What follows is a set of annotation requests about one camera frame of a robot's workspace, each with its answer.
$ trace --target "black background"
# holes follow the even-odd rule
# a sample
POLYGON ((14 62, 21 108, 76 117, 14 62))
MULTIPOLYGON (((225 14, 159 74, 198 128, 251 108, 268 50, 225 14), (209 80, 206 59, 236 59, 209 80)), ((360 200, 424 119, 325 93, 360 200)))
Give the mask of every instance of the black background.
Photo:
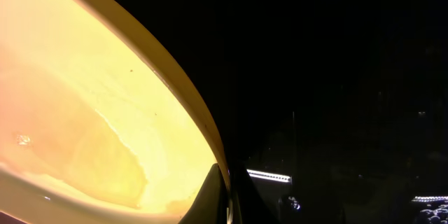
POLYGON ((443 60, 425 51, 445 47, 447 0, 116 1, 188 74, 232 158, 292 111, 301 144, 342 141, 378 92, 399 120, 437 89, 443 60))

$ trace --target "bright light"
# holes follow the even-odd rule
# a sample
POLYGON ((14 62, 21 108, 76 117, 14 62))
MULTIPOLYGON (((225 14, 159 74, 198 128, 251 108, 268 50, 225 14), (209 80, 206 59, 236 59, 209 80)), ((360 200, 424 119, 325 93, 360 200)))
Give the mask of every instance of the bright light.
POLYGON ((412 202, 435 202, 440 200, 448 200, 448 196, 430 196, 430 197, 416 196, 412 200, 412 202))
POLYGON ((269 172, 263 172, 263 171, 254 171, 248 169, 247 172, 249 173, 249 176, 253 178, 259 178, 259 179, 267 179, 271 181, 278 181, 283 183, 291 183, 291 177, 286 175, 280 175, 280 174, 271 174, 269 172))

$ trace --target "curved rim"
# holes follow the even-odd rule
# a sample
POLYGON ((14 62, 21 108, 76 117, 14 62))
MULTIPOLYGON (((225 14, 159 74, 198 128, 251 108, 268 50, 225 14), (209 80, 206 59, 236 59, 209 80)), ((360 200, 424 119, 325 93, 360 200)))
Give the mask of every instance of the curved rim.
POLYGON ((230 176, 218 128, 204 100, 176 60, 163 45, 114 0, 80 0, 159 76, 194 120, 218 161, 227 191, 230 176))

